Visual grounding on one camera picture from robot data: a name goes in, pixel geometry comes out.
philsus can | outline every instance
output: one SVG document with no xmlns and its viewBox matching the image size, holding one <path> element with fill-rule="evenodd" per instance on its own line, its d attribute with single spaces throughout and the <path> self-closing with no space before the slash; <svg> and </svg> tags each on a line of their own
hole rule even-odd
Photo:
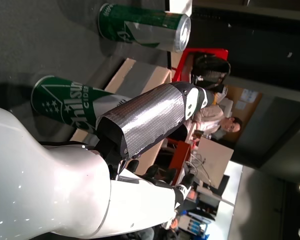
<svg viewBox="0 0 300 240">
<path fill-rule="evenodd" d="M 31 105 L 39 114 L 92 134 L 100 115 L 129 100 L 55 76 L 41 78 L 31 93 Z"/>
<path fill-rule="evenodd" d="M 106 39 L 182 52 L 191 20 L 185 14 L 106 3 L 99 12 L 98 28 Z"/>
</svg>

person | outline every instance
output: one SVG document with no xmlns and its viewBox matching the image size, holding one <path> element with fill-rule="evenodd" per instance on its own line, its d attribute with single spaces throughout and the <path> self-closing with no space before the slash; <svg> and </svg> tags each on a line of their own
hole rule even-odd
<svg viewBox="0 0 300 240">
<path fill-rule="evenodd" d="M 195 123 L 195 129 L 203 131 L 205 135 L 213 134 L 220 128 L 228 133 L 235 133 L 240 131 L 243 124 L 240 118 L 235 116 L 225 117 L 224 112 L 218 105 L 211 105 L 196 112 L 193 120 L 189 118 L 168 138 L 185 141 L 193 123 Z"/>
</svg>

cable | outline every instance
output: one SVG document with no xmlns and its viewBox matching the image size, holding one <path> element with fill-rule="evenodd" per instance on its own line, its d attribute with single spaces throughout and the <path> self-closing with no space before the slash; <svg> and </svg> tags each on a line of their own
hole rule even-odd
<svg viewBox="0 0 300 240">
<path fill-rule="evenodd" d="M 195 177 L 198 175 L 198 169 L 197 167 L 190 161 L 186 161 L 186 164 L 190 164 L 195 169 Z"/>
<path fill-rule="evenodd" d="M 198 166 L 195 166 L 194 164 L 193 164 L 193 166 L 195 166 L 195 168 L 196 168 L 196 170 L 197 170 L 197 173 L 198 173 L 198 167 L 199 166 L 202 166 L 202 169 L 204 170 L 204 172 L 205 172 L 205 174 L 206 174 L 206 176 L 208 177 L 208 180 L 209 180 L 209 187 L 212 187 L 212 181 L 211 181 L 211 179 L 210 179 L 210 176 L 209 176 L 209 174 L 208 174 L 208 172 L 207 172 L 207 170 L 205 169 L 205 167 L 204 167 L 204 163 L 206 162 L 206 158 L 204 158 L 204 160 L 202 161 L 202 156 L 201 156 L 201 154 L 196 154 L 197 156 L 200 156 L 200 159 L 198 159 L 195 155 L 193 155 L 192 153 L 191 153 L 191 156 L 194 158 L 194 159 L 196 159 L 196 160 L 198 160 L 199 162 L 200 162 L 200 164 L 198 165 Z"/>
</svg>

office equipment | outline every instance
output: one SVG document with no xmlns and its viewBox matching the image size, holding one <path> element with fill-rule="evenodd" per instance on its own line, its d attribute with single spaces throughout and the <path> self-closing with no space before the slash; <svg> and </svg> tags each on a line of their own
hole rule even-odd
<svg viewBox="0 0 300 240">
<path fill-rule="evenodd" d="M 201 157 L 193 161 L 198 170 L 196 177 L 216 189 L 219 188 L 233 152 L 231 148 L 201 137 L 196 155 Z"/>
</svg>

red chair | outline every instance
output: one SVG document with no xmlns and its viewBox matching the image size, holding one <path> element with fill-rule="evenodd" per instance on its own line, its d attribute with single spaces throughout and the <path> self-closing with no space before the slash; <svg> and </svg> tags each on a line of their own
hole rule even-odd
<svg viewBox="0 0 300 240">
<path fill-rule="evenodd" d="M 187 59 L 190 53 L 202 52 L 208 54 L 215 54 L 218 58 L 227 60 L 228 50 L 222 48 L 186 48 L 181 56 L 180 62 L 177 68 L 171 68 L 175 70 L 175 74 L 172 78 L 172 82 L 190 82 L 189 74 L 192 70 L 192 59 Z"/>
</svg>

